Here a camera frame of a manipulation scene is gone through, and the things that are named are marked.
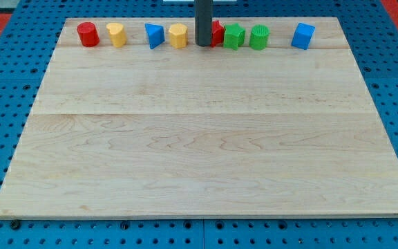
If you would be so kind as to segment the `grey cylindrical robot arm rod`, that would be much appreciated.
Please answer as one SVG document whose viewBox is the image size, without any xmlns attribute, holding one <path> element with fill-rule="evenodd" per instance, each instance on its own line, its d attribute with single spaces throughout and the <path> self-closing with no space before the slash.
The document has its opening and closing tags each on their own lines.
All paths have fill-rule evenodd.
<svg viewBox="0 0 398 249">
<path fill-rule="evenodd" d="M 198 46 L 210 46 L 212 37 L 212 0 L 195 0 L 195 41 Z"/>
</svg>

